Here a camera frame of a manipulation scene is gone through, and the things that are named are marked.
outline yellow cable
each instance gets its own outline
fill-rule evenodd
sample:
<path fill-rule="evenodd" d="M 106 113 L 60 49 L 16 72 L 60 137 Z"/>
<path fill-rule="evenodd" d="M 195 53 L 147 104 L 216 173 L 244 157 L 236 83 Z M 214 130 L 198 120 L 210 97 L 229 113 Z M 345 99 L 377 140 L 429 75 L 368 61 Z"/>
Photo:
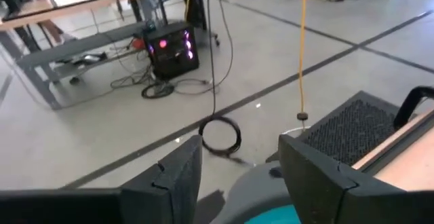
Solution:
<path fill-rule="evenodd" d="M 300 86 L 300 112 L 304 112 L 304 92 L 303 92 L 303 56 L 304 56 L 304 26 L 306 25 L 306 0 L 302 0 L 301 30 L 300 30 L 300 55 L 298 64 L 298 85 Z"/>
<path fill-rule="evenodd" d="M 184 12 L 184 19 L 187 21 L 187 14 L 189 14 L 189 7 L 190 7 L 190 0 L 186 0 L 185 3 L 185 12 Z"/>

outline workbench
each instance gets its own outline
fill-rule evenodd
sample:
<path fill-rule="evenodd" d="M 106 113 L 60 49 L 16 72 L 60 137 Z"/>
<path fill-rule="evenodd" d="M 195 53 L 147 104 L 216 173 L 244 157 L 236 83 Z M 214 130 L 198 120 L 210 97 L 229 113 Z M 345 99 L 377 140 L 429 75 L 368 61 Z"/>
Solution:
<path fill-rule="evenodd" d="M 130 0 L 136 22 L 127 26 L 120 27 L 105 33 L 97 33 L 90 37 L 78 39 L 76 41 L 66 42 L 62 45 L 50 48 L 48 50 L 41 50 L 37 42 L 29 35 L 24 26 L 29 24 L 36 24 L 44 20 L 51 20 L 54 18 L 65 17 L 70 14 L 76 14 L 82 11 L 96 10 L 101 7 L 108 7 L 114 3 L 124 0 L 69 0 L 59 1 L 58 7 L 53 8 L 49 0 L 35 0 L 25 3 L 18 16 L 13 20 L 0 22 L 0 32 L 5 34 L 8 30 L 15 30 L 18 36 L 23 40 L 28 48 L 30 54 L 22 56 L 18 48 L 8 49 L 12 58 L 16 60 L 16 65 L 20 67 L 23 73 L 29 78 L 36 90 L 43 97 L 45 102 L 52 109 L 61 109 L 62 106 L 57 101 L 56 97 L 50 90 L 50 84 L 59 81 L 62 78 L 81 74 L 88 69 L 98 65 L 117 60 L 129 54 L 121 54 L 120 57 L 108 58 L 93 65 L 86 66 L 83 69 L 71 69 L 71 66 L 63 65 L 53 69 L 51 63 L 62 59 L 69 59 L 75 55 L 82 54 L 88 50 L 96 49 L 112 42 L 121 41 L 131 37 L 134 33 L 138 33 L 144 28 L 144 22 L 140 15 L 139 6 L 144 13 L 145 19 L 152 18 L 152 9 L 148 7 L 147 0 Z M 3 39 L 3 45 L 10 46 L 10 41 Z M 40 76 L 36 71 L 37 68 L 42 68 L 46 78 Z"/>

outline concrete floor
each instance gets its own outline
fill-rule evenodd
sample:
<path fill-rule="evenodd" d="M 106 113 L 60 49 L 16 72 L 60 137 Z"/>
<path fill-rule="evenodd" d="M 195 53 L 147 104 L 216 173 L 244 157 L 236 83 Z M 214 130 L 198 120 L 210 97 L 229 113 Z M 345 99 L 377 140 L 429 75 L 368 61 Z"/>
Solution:
<path fill-rule="evenodd" d="M 210 1 L 212 28 L 222 42 L 215 53 L 216 79 L 220 80 L 229 66 L 230 47 L 218 1 Z M 279 133 L 300 126 L 295 74 L 301 1 L 223 1 L 235 57 L 231 74 L 220 86 L 217 110 L 222 109 L 241 128 L 243 144 L 237 156 L 262 163 L 276 151 Z M 304 57 L 308 124 L 360 90 L 400 105 L 413 87 L 434 83 L 433 3 L 308 0 Z M 183 11 L 179 0 L 167 5 L 170 18 L 182 18 Z M 125 22 L 115 20 L 110 9 L 97 11 L 96 17 L 100 31 L 134 21 L 131 16 Z M 97 32 L 90 13 L 56 22 L 78 37 Z M 123 61 L 131 71 L 147 62 L 135 56 Z M 7 74 L 8 67 L 0 62 L 0 86 Z M 113 62 L 86 73 L 80 86 L 63 81 L 70 100 L 62 101 L 68 104 L 104 94 L 110 90 L 110 81 L 125 74 Z M 186 77 L 210 78 L 207 50 L 201 51 L 200 68 L 181 78 Z M 210 93 L 144 100 L 141 89 L 117 90 L 53 112 L 33 101 L 14 76 L 0 103 L 0 189 L 58 188 L 77 179 L 73 187 L 118 186 L 196 133 L 197 122 L 212 111 Z M 206 128 L 205 137 L 209 144 L 222 148 L 235 140 L 234 132 L 217 122 Z M 162 146 L 147 152 L 153 145 Z M 216 189 L 227 192 L 248 169 L 204 152 L 199 197 Z"/>

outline equipment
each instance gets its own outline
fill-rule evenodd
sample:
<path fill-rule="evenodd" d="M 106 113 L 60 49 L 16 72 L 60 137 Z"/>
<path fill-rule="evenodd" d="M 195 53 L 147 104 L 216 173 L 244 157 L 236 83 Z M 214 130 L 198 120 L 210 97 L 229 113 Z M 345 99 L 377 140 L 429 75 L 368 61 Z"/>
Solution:
<path fill-rule="evenodd" d="M 154 74 L 167 81 L 199 68 L 193 27 L 185 22 L 172 23 L 144 33 L 144 42 Z"/>
<path fill-rule="evenodd" d="M 3 191 L 0 223 L 192 223 L 201 163 L 194 136 L 118 188 Z"/>

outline dark floor stripe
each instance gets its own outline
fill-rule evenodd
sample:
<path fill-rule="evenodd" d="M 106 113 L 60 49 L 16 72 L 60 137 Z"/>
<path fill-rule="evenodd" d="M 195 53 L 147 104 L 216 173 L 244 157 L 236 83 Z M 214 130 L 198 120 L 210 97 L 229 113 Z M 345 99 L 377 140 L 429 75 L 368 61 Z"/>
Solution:
<path fill-rule="evenodd" d="M 11 85 L 12 78 L 14 78 L 14 75 L 11 71 L 5 78 L 5 81 L 3 82 L 3 85 L 0 88 L 0 107 L 1 104 L 3 104 L 3 101 L 5 100 L 7 89 L 9 89 L 9 86 Z"/>
<path fill-rule="evenodd" d="M 228 0 L 222 0 L 222 1 L 224 1 L 225 3 L 229 3 L 229 4 L 231 4 L 231 5 L 234 5 L 234 6 L 240 7 L 240 8 L 242 8 L 242 9 L 249 10 L 249 11 L 254 12 L 254 13 L 256 13 L 256 14 L 260 14 L 260 15 L 262 15 L 262 16 L 266 16 L 266 17 L 268 17 L 268 18 L 272 18 L 272 19 L 274 19 L 274 20 L 277 20 L 277 21 L 282 22 L 282 23 L 285 23 L 285 24 L 289 24 L 289 25 L 292 25 L 292 26 L 295 26 L 295 27 L 298 27 L 298 28 L 301 27 L 301 25 L 298 24 L 298 23 L 295 23 L 295 22 L 292 22 L 292 21 L 286 20 L 286 19 L 284 19 L 284 18 L 280 18 L 280 17 L 274 16 L 274 15 L 272 15 L 272 14 L 268 14 L 268 13 L 266 13 L 266 12 L 262 12 L 262 11 L 260 11 L 260 10 L 256 10 L 256 9 L 254 9 L 254 8 L 251 8 L 251 7 L 247 7 L 247 6 L 244 6 L 244 5 L 238 4 L 238 3 L 233 3 L 233 2 L 228 1 Z M 345 44 L 348 44 L 348 45 L 357 45 L 356 43 L 353 43 L 353 42 L 351 42 L 351 41 L 348 41 L 348 40 L 342 39 L 342 38 L 340 38 L 340 37 L 335 37 L 335 36 L 333 36 L 333 35 L 330 35 L 330 34 L 327 34 L 327 33 L 322 32 L 322 31 L 318 31 L 318 30 L 312 29 L 312 28 L 307 27 L 307 26 L 306 26 L 304 29 L 305 29 L 306 31 L 310 31 L 310 32 L 312 32 L 312 33 L 315 33 L 315 34 L 321 35 L 321 36 L 323 36 L 323 37 L 328 37 L 328 38 L 330 38 L 330 39 L 333 39 L 333 40 L 335 40 L 335 41 L 340 41 L 340 42 L 345 43 Z"/>
<path fill-rule="evenodd" d="M 364 46 L 369 45 L 369 44 L 371 44 L 371 43 L 373 43 L 375 41 L 378 41 L 379 39 L 382 39 L 383 37 L 385 37 L 387 35 L 390 35 L 391 33 L 394 33 L 395 31 L 401 30 L 402 28 L 408 26 L 409 24 L 412 24 L 412 23 L 420 20 L 421 18 L 427 17 L 428 15 L 430 15 L 432 13 L 433 13 L 433 10 L 429 10 L 429 11 L 423 13 L 423 14 L 420 14 L 420 15 L 414 17 L 414 18 L 411 18 L 411 19 L 409 19 L 409 20 L 407 20 L 407 21 L 405 21 L 405 22 L 403 22 L 401 24 L 398 24 L 395 27 L 390 28 L 387 31 L 384 31 L 384 32 L 380 33 L 379 35 L 376 35 L 373 38 L 369 38 L 366 41 L 362 41 L 361 43 L 359 43 L 359 46 L 364 47 Z"/>
<path fill-rule="evenodd" d="M 354 52 L 355 50 L 357 50 L 357 47 L 351 47 L 351 48 L 349 48 L 343 52 L 335 54 L 335 55 L 305 69 L 303 71 L 303 75 L 308 75 L 308 74 L 312 73 L 313 71 L 316 71 L 316 70 L 326 66 L 327 64 L 330 64 L 331 62 L 334 62 L 335 60 L 338 60 L 339 58 L 342 58 L 343 56 L 346 56 L 346 55 L 350 54 L 351 52 Z M 271 93 L 271 92 L 273 92 L 273 91 L 275 91 L 275 90 L 277 90 L 277 89 L 279 89 L 285 85 L 288 85 L 289 83 L 291 83 L 293 81 L 296 81 L 297 79 L 298 79 L 298 74 L 291 75 L 290 77 L 284 79 L 283 81 L 277 82 L 274 85 L 271 85 L 271 86 L 255 93 L 255 94 L 252 94 L 246 98 L 241 99 L 240 101 L 238 101 L 232 105 L 227 106 L 226 108 L 223 108 L 223 109 L 217 111 L 216 114 L 217 115 L 225 115 L 227 113 L 230 113 L 230 112 L 234 111 L 235 109 L 239 109 L 242 106 L 248 104 L 249 102 L 252 102 L 253 100 L 261 98 L 261 97 L 263 97 L 263 96 L 265 96 L 265 95 L 267 95 L 267 94 L 269 94 L 269 93 Z M 77 180 L 73 181 L 72 183 L 65 185 L 63 187 L 63 189 L 71 189 L 71 188 L 80 187 L 86 183 L 89 183 L 90 181 L 93 181 L 94 179 L 97 179 L 97 178 L 109 173 L 112 170 L 115 170 L 115 169 L 117 169 L 117 168 L 119 168 L 119 167 L 121 167 L 127 163 L 130 163 L 131 161 L 151 152 L 152 150 L 157 149 L 157 148 L 167 144 L 168 142 L 174 141 L 175 139 L 179 138 L 180 136 L 182 136 L 186 133 L 193 131 L 194 129 L 197 129 L 199 127 L 200 123 L 206 119 L 207 119 L 207 117 L 203 118 L 203 119 L 201 119 L 195 123 L 192 123 L 192 124 L 182 128 L 182 129 L 180 129 L 174 133 L 171 133 L 171 134 L 159 139 L 158 141 L 151 143 L 150 145 L 147 145 L 147 146 L 145 146 L 145 147 L 143 147 L 143 148 L 141 148 L 135 152 L 132 152 L 132 153 L 128 154 L 127 156 L 124 156 L 124 157 L 122 157 L 122 158 L 120 158 L 120 159 L 118 159 L 118 160 L 116 160 L 116 161 L 114 161 L 114 162 L 112 162 L 106 166 L 103 166 L 103 167 L 81 177 L 80 179 L 77 179 Z"/>
<path fill-rule="evenodd" d="M 372 48 L 362 47 L 362 49 L 365 50 L 365 51 L 368 51 L 368 52 L 371 52 L 371 53 L 377 54 L 377 55 L 379 55 L 379 56 L 383 56 L 383 57 L 385 57 L 385 58 L 389 58 L 389 59 L 391 59 L 391 60 L 393 60 L 393 61 L 395 61 L 395 62 L 399 62 L 399 63 L 401 63 L 401 64 L 405 64 L 405 65 L 408 65 L 408 66 L 410 66 L 410 67 L 414 67 L 414 68 L 416 68 L 416 69 L 421 69 L 421 70 L 423 70 L 423 71 L 430 72 L 430 73 L 434 74 L 434 69 L 429 68 L 429 67 L 426 67 L 426 66 L 423 66 L 423 65 L 421 65 L 421 64 L 416 64 L 416 63 L 414 63 L 414 62 L 411 62 L 411 61 L 405 60 L 405 59 L 403 59 L 403 58 L 399 58 L 399 57 L 396 57 L 396 56 L 394 56 L 394 55 L 390 55 L 390 54 L 385 53 L 385 52 L 381 52 L 381 51 L 378 51 L 378 50 L 374 50 L 374 49 L 372 49 Z"/>

